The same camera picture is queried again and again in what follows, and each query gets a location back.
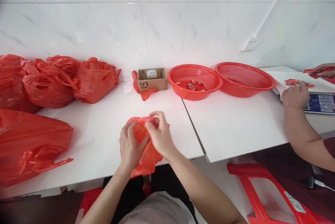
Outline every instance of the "cardboard box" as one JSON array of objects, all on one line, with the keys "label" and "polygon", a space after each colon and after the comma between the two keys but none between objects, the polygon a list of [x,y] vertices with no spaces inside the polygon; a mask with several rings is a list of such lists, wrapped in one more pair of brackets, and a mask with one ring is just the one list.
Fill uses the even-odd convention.
[{"label": "cardboard box", "polygon": [[140,91],[145,91],[151,88],[167,90],[168,76],[165,68],[140,69],[137,76],[137,84]]}]

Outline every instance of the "floor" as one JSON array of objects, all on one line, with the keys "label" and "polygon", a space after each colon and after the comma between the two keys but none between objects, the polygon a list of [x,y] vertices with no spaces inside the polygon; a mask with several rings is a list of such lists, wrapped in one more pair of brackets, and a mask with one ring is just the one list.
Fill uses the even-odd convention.
[{"label": "floor", "polygon": [[[229,197],[245,219],[247,219],[248,215],[253,213],[253,209],[240,180],[237,176],[230,175],[227,171],[228,163],[243,164],[255,162],[249,155],[239,156],[215,163],[208,163],[206,157],[202,156],[192,159],[191,162]],[[287,223],[295,223],[293,213],[272,182],[266,179],[252,179],[251,181],[262,204],[271,218]],[[102,186],[102,183],[103,178],[91,180],[79,184],[69,185],[68,190],[73,189],[76,192],[83,192],[100,187]],[[38,194],[41,194],[42,197],[56,195],[59,194],[59,189],[46,190],[39,192]],[[206,224],[206,221],[197,210],[195,214],[199,224]]]},{"label": "floor", "polygon": [[[238,178],[234,175],[230,175],[227,171],[227,163],[231,160],[208,163],[206,157],[203,156],[191,161],[229,197],[245,219],[247,215],[253,212]],[[197,210],[195,211],[195,215],[199,224],[207,223]]]}]

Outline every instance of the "red colander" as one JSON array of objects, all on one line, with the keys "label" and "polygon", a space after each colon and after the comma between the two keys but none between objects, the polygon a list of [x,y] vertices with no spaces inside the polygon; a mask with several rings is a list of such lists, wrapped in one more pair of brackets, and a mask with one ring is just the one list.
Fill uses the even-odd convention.
[{"label": "red colander", "polygon": [[[183,64],[173,67],[167,77],[172,84],[174,92],[179,97],[192,101],[205,99],[222,85],[222,79],[214,70],[195,64]],[[191,80],[203,83],[202,86],[195,84],[199,91],[191,91],[187,88],[187,84]]]},{"label": "red colander", "polygon": [[232,96],[252,97],[277,85],[268,73],[242,63],[219,63],[215,66],[215,72],[223,80],[220,90]]}]

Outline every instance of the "phone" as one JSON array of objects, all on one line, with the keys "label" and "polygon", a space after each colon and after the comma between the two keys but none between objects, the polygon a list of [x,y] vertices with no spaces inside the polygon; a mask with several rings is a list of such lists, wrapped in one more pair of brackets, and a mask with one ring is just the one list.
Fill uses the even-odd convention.
[{"label": "phone", "polygon": [[313,189],[314,188],[314,182],[315,182],[315,178],[313,176],[309,176],[309,177],[305,177],[303,178],[301,181],[299,181],[300,184]]}]

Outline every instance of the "electrical outlet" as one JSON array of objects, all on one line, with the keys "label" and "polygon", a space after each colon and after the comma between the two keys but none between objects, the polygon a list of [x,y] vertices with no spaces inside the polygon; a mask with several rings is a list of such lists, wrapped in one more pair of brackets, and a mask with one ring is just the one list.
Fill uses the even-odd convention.
[{"label": "electrical outlet", "polygon": [[249,37],[242,46],[241,51],[252,51],[256,45],[262,41],[261,37]]}]

